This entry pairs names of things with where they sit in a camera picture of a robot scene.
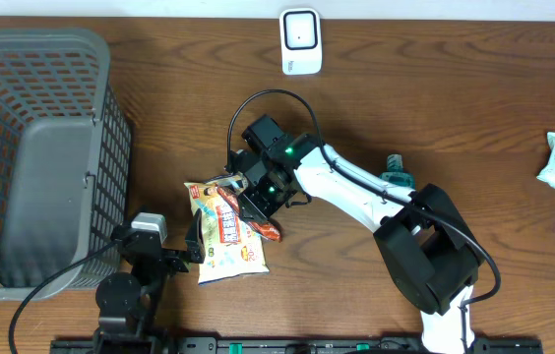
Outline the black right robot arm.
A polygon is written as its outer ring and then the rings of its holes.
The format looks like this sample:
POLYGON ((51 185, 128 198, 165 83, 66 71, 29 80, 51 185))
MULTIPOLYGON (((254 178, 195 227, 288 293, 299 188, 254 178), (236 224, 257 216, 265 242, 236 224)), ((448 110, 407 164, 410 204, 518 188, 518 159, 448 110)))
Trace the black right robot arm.
POLYGON ((226 169, 248 184, 237 197, 243 220, 265 223, 281 207, 295 206, 297 193, 339 208, 372 232, 392 281, 421 313, 425 349, 469 351, 475 340, 469 307, 493 297, 501 275, 442 189, 385 181, 320 135, 294 138, 268 115, 242 138, 248 147, 230 149, 226 169))

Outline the blue mouthwash bottle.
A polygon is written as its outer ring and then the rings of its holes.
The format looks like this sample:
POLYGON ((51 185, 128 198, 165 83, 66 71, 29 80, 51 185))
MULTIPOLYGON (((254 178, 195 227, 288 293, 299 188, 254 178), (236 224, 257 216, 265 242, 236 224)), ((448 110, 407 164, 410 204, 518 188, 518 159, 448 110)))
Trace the blue mouthwash bottle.
POLYGON ((400 154, 388 155, 386 166, 386 171, 380 175, 382 180, 401 187, 415 188, 415 179, 411 173, 404 169, 400 154))

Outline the brown chocolate bar wrapper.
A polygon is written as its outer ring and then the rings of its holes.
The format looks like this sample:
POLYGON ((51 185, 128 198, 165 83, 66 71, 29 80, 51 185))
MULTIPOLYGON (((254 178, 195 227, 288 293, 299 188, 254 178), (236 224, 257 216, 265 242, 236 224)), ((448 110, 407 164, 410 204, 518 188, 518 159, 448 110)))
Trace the brown chocolate bar wrapper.
POLYGON ((232 190, 223 186, 216 186, 218 194, 227 202, 234 210, 239 219, 250 226, 254 231, 258 232, 263 238, 270 241, 281 242, 282 237, 280 231, 270 222, 257 222, 254 220, 245 220, 238 204, 236 195, 232 190))

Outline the white snack bag red label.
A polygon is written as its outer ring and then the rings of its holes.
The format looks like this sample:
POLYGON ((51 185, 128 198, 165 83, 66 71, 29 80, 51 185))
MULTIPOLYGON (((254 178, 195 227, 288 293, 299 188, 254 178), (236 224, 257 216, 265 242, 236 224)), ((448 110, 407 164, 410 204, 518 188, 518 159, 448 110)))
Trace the white snack bag red label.
POLYGON ((245 186, 240 176, 220 176, 207 182, 185 182, 192 213, 201 212, 205 260, 199 265, 200 285, 247 274, 264 274, 261 234, 242 221, 226 197, 236 200, 245 186))

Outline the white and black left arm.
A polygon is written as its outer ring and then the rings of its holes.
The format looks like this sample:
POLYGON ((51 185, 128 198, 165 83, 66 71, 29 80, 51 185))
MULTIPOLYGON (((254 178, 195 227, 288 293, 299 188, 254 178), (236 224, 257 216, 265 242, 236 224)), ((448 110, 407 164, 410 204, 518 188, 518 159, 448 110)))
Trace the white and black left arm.
POLYGON ((97 287, 98 329, 94 353, 175 353, 177 344, 165 329, 154 327, 154 317, 167 281, 205 260, 202 213, 194 213, 185 235, 184 250, 167 249, 165 218, 140 212, 116 226, 111 241, 128 272, 108 275, 97 287))

